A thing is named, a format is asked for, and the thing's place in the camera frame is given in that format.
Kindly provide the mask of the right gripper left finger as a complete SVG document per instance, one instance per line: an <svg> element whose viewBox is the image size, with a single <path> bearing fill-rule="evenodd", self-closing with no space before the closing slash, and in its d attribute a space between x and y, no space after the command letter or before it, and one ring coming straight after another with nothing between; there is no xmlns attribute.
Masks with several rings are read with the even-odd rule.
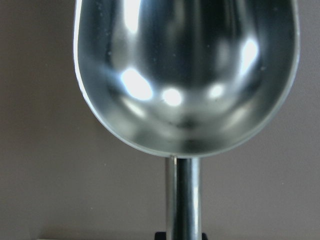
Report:
<svg viewBox="0 0 320 240"><path fill-rule="evenodd" d="M167 240L167 233L165 231L158 231L154 234L154 240Z"/></svg>

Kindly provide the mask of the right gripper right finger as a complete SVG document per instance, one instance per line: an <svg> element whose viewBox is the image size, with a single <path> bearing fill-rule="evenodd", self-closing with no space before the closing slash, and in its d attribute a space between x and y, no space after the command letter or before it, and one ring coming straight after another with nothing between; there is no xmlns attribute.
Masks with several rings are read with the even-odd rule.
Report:
<svg viewBox="0 0 320 240"><path fill-rule="evenodd" d="M207 237L207 235L206 235L204 232L202 232L200 239L201 239L201 240L208 240L208 237Z"/></svg>

